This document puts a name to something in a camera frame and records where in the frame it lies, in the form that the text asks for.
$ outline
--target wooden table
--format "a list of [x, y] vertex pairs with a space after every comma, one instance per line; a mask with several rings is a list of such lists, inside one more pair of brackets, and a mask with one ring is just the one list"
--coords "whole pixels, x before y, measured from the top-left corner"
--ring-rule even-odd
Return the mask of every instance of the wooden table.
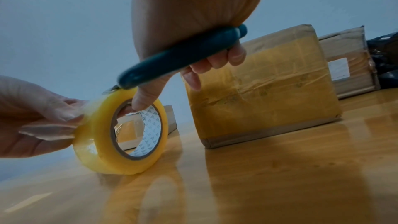
[[134, 176], [71, 158], [0, 184], [0, 223], [398, 223], [398, 89], [334, 124], [205, 150], [193, 124]]

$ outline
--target hand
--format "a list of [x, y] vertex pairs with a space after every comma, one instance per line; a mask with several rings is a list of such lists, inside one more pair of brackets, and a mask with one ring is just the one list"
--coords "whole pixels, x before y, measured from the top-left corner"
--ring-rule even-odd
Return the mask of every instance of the hand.
[[69, 99], [36, 84], [0, 76], [0, 158], [23, 158], [67, 148], [72, 139], [45, 141], [20, 134], [23, 125], [40, 119], [65, 124], [82, 118], [85, 101]]
[[[134, 44], [141, 60], [193, 35], [220, 26], [239, 26], [260, 0], [133, 0]], [[238, 43], [181, 71], [185, 81], [200, 90], [198, 74], [221, 68], [228, 62], [237, 66], [246, 52]], [[139, 87], [132, 107], [143, 110], [160, 95], [172, 75]]]

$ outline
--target scissors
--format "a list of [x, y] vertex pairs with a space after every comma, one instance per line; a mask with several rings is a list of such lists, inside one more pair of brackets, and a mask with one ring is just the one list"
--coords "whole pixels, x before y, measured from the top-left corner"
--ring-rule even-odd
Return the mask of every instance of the scissors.
[[119, 89], [132, 89], [169, 73], [176, 72], [202, 59], [231, 48], [248, 33], [247, 27], [222, 27], [196, 35], [122, 72], [117, 85], [104, 94]]

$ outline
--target clear packing tape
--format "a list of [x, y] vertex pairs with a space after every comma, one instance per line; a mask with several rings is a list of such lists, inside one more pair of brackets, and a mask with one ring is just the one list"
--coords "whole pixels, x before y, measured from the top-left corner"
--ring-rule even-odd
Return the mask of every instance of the clear packing tape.
[[166, 111], [159, 100], [139, 112], [144, 124], [139, 145], [127, 153], [118, 144], [117, 128], [115, 130], [117, 116], [131, 102], [136, 90], [118, 90], [83, 107], [84, 118], [73, 133], [73, 149], [82, 164], [92, 171], [132, 175], [144, 172], [161, 156], [167, 141], [168, 123]]

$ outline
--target white label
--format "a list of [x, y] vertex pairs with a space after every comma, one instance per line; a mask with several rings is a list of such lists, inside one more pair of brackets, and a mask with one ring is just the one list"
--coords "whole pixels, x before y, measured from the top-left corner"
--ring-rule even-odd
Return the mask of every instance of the white label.
[[349, 77], [349, 67], [347, 58], [341, 58], [335, 61], [329, 61], [329, 71], [332, 81], [346, 79]]

